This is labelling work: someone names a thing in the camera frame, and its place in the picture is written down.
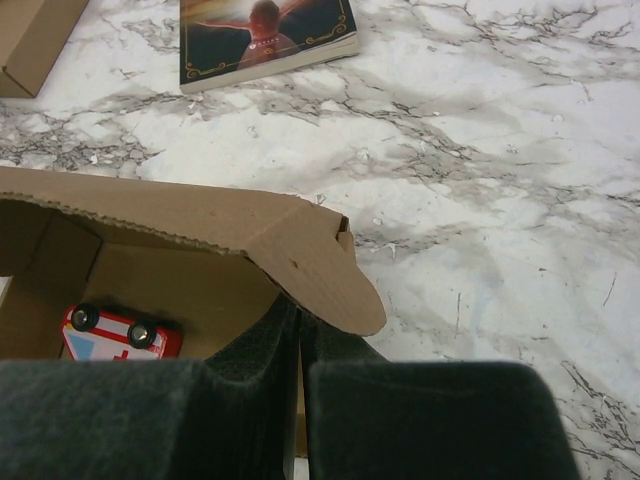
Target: book cover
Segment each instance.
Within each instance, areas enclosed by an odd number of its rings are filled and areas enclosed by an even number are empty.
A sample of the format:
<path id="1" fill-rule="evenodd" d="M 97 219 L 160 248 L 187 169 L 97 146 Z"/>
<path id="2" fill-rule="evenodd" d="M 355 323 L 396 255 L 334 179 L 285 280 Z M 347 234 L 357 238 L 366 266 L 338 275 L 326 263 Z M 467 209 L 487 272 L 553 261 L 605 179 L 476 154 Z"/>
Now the book cover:
<path id="1" fill-rule="evenodd" d="M 181 0 L 182 85 L 355 33 L 348 0 Z"/>

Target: cardboard box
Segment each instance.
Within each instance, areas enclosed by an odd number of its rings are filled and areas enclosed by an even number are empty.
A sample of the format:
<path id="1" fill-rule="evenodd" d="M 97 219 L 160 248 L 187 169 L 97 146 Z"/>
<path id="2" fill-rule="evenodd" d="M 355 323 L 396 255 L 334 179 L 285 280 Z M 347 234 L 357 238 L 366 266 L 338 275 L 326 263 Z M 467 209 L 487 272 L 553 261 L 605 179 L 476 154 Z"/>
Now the cardboard box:
<path id="1" fill-rule="evenodd" d="M 12 277 L 0 359 L 64 356 L 60 322 L 81 301 L 180 322 L 191 358 L 228 345 L 281 291 L 345 332 L 386 321 L 348 220 L 293 196 L 0 167 L 0 225 Z"/>
<path id="2" fill-rule="evenodd" d="M 0 97 L 35 97 L 89 0 L 0 0 Z"/>

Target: toy car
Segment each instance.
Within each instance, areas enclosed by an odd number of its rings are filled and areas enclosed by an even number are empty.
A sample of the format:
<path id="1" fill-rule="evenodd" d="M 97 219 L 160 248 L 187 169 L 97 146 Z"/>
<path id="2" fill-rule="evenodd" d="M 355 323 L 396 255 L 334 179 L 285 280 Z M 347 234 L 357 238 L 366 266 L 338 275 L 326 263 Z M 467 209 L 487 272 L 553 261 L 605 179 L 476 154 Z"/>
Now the toy car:
<path id="1" fill-rule="evenodd" d="M 82 303 L 67 310 L 62 335 L 74 360 L 155 360 L 176 357 L 181 332 L 160 322 L 132 320 Z"/>

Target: white marble surface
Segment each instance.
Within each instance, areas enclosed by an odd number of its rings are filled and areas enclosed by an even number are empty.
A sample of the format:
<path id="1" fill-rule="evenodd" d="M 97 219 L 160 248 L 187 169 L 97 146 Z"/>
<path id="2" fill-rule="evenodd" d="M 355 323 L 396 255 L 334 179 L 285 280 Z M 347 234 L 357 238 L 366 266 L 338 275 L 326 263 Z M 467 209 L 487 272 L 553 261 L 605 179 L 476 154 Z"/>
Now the white marble surface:
<path id="1" fill-rule="evenodd" d="M 355 8 L 359 57 L 185 97 L 177 0 L 93 0 L 40 97 L 0 101 L 0 164 L 340 210 L 376 348 L 529 363 L 584 478 L 640 478 L 640 4 Z"/>

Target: toy car wheel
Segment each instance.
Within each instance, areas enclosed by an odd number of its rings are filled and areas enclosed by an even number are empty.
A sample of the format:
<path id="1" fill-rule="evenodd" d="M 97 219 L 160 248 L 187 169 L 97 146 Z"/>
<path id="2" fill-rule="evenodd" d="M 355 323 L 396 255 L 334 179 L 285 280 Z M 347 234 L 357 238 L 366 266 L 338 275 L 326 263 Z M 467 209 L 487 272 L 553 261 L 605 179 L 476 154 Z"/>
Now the toy car wheel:
<path id="1" fill-rule="evenodd" d="M 79 332 L 88 332 L 98 324 L 100 310 L 90 303 L 81 303 L 71 312 L 71 326 Z"/>
<path id="2" fill-rule="evenodd" d="M 127 331 L 127 339 L 133 348 L 148 348 L 156 339 L 156 327 L 148 320 L 135 322 Z"/>

